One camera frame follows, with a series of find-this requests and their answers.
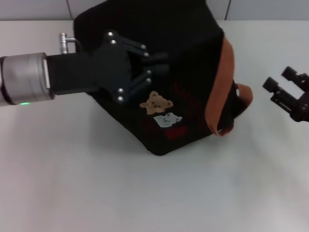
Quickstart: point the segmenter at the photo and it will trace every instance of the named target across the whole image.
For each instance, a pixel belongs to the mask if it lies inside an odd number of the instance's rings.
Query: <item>orange trim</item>
[[[218,123],[221,113],[232,87],[234,67],[235,61],[233,47],[226,37],[224,37],[218,72],[205,109],[205,119],[207,125],[211,132],[218,136],[228,134],[234,127],[234,125],[231,125],[228,128],[218,131]],[[251,89],[248,86],[241,84],[237,84],[237,88],[239,89],[239,98],[248,107],[253,100]]]

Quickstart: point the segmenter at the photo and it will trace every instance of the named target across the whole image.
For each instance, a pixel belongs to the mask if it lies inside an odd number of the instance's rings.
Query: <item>white wall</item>
[[[70,19],[65,0],[0,0],[0,20]]]
[[[76,17],[105,0],[69,0]],[[224,19],[228,0],[208,0],[216,19]],[[0,0],[0,20],[61,20],[70,19],[66,0]]]
[[[308,0],[232,0],[228,20],[309,20]]]

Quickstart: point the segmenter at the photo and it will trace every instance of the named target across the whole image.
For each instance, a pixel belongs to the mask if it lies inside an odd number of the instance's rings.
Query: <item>white table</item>
[[[307,232],[309,124],[268,76],[309,72],[309,22],[219,22],[254,92],[225,138],[156,157],[86,94],[0,108],[1,232]],[[70,21],[0,22],[0,56],[58,53]]]

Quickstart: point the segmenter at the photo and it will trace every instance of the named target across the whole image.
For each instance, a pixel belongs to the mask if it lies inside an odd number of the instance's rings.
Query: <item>black backpack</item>
[[[109,29],[146,44],[150,54],[169,53],[169,76],[126,106],[104,90],[89,93],[155,155],[227,134],[251,103],[251,89],[233,81],[233,48],[205,0],[108,0],[74,20],[85,51],[98,48]]]

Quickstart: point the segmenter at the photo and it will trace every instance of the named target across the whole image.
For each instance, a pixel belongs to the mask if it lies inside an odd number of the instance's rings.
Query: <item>teddy bear patch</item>
[[[180,122],[182,120],[182,117],[178,117],[174,115],[173,113],[168,113],[165,116],[156,116],[154,117],[158,125],[162,128],[168,128],[171,127],[176,122]]]
[[[165,112],[166,109],[171,108],[173,102],[164,99],[156,91],[152,91],[147,102],[141,103],[140,107],[147,109],[148,115]]]

